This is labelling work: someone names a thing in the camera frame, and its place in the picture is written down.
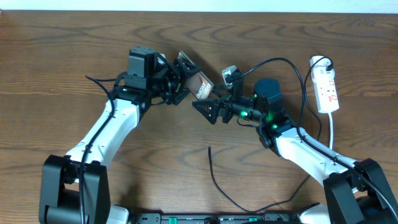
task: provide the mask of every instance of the wood surface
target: wood surface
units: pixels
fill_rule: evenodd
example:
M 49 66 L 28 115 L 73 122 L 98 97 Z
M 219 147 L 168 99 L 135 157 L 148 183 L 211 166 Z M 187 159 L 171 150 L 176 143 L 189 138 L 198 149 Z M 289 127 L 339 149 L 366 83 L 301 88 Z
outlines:
M 38 222 L 41 170 L 63 156 L 102 113 L 105 96 L 85 79 L 114 78 L 127 68 L 131 46 L 166 54 L 179 50 L 215 83 L 221 71 L 246 71 L 271 57 L 291 60 L 302 75 L 316 54 L 335 62 L 340 109 L 333 113 L 335 148 L 378 161 L 398 195 L 398 16 L 189 12 L 4 11 L 0 17 L 0 222 Z M 287 111 L 298 118 L 300 86 L 284 62 L 250 74 L 245 93 L 263 77 L 276 78 Z M 309 102 L 315 106 L 313 85 Z M 207 158 L 213 148 L 222 189 L 247 209 L 291 196 L 306 173 L 264 149 L 251 128 L 233 119 L 211 125 L 191 107 L 153 106 L 128 135 L 109 171 L 111 201 L 165 213 L 240 213 L 214 187 Z M 328 120 L 321 114 L 328 143 Z M 318 125 L 308 112 L 305 128 Z M 274 210 L 325 203 L 310 179 Z

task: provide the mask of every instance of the power strip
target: power strip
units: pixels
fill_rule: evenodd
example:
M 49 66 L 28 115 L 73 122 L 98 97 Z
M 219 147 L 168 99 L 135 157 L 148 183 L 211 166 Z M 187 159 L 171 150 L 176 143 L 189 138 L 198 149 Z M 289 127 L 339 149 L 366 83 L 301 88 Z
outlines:
M 310 60 L 312 66 L 317 60 L 323 56 L 314 56 Z M 331 113 L 339 108 L 336 85 L 335 70 L 327 71 L 326 68 L 331 64 L 327 58 L 320 60 L 311 71 L 311 78 L 315 89 L 315 97 L 319 113 Z

